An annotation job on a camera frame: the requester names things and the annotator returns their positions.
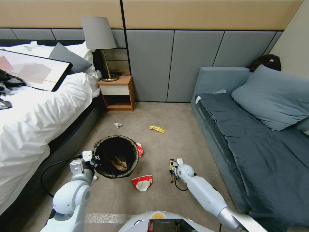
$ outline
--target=gray pillow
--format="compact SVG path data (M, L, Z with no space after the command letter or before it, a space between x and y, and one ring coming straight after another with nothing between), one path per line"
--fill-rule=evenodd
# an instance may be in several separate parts
M309 79L263 65L231 95L244 110L276 131L309 116Z
M85 72L91 66L91 63L81 58L80 56L76 55L75 53L71 52L61 43L57 43L57 45L51 52L49 58L54 60L70 62L73 65L73 67L71 68L69 74Z

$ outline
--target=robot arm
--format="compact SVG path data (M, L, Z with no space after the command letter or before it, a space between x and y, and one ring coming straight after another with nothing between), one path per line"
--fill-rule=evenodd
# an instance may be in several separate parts
M250 216L231 210L222 195L203 177L195 175L193 168L183 164L182 159L177 159L173 165L175 176L187 183L188 190L202 207L215 216L225 228L235 231L241 226L248 232L267 232Z
M82 159L70 163L72 177L55 194L51 215L41 232L83 232L86 206L91 196L97 157L84 151Z

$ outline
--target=framed picture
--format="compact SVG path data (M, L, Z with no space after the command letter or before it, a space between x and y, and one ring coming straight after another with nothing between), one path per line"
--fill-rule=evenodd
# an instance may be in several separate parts
M0 50L0 69L37 89L56 91L71 68L68 62Z

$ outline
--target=wall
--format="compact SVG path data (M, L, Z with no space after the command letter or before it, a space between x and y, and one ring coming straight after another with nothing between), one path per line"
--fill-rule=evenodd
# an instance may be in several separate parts
M304 0L271 50L285 73L309 78L309 0Z
M107 51L109 69L133 75L136 100L190 102L200 67L246 67L268 54L301 3L0 0L0 42L84 40L80 18L107 17L117 43Z

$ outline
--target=yellow wrapper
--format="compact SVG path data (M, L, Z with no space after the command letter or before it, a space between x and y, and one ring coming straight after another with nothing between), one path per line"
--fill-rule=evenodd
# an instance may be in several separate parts
M156 127L156 126L149 126L150 130L159 131L164 134L165 130L162 127Z

